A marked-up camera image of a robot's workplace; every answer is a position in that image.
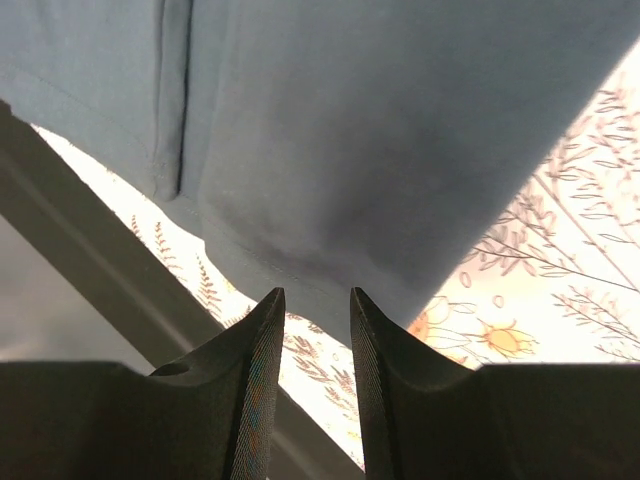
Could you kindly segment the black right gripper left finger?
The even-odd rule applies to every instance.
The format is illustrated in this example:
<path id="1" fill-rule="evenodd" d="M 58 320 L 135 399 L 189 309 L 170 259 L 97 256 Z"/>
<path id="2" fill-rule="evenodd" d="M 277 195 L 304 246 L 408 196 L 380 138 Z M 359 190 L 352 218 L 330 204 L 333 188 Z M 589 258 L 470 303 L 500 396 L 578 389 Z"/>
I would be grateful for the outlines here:
<path id="1" fill-rule="evenodd" d="M 1 366 L 5 479 L 263 479 L 285 295 L 150 375 L 116 362 Z"/>

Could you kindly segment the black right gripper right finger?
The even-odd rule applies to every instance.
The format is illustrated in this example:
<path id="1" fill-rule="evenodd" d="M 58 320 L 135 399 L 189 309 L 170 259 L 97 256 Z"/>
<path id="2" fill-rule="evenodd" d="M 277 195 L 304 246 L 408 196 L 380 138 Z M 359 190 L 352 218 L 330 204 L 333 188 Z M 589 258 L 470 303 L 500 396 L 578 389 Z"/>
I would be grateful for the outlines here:
<path id="1" fill-rule="evenodd" d="M 361 289 L 352 352 L 370 479 L 635 479 L 635 364 L 465 368 Z"/>

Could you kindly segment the blue-grey t-shirt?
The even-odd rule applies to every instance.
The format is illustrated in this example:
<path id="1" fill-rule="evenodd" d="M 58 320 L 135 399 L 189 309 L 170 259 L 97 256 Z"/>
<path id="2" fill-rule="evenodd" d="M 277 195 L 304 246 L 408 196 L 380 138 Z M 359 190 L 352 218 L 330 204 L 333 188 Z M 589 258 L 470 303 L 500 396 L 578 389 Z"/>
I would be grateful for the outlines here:
<path id="1" fill-rule="evenodd" d="M 342 343 L 408 325 L 639 35 L 635 1 L 5 1 L 1 97 Z"/>

